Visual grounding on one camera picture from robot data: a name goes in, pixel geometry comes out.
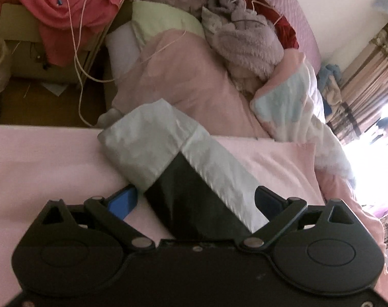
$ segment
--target wooden floor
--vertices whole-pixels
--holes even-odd
[[[11,79],[2,92],[0,124],[86,127],[78,115],[80,89],[70,85],[57,97],[38,81]],[[90,124],[106,111],[103,86],[86,83],[81,112]]]

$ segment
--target blue clip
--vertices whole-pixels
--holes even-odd
[[[109,198],[107,209],[123,220],[137,206],[137,196],[136,187],[129,185]]]

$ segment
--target light green pillowcase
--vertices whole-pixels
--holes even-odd
[[[135,0],[132,26],[140,47],[151,38],[169,29],[192,32],[205,39],[203,26],[193,15],[167,4]]]

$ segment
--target curtain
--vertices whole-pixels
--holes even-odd
[[[328,125],[342,144],[358,139],[388,103],[388,23],[344,71],[342,104]]]

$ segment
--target white wall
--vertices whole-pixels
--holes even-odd
[[[323,61],[345,69],[388,22],[375,0],[298,0],[315,34]]]

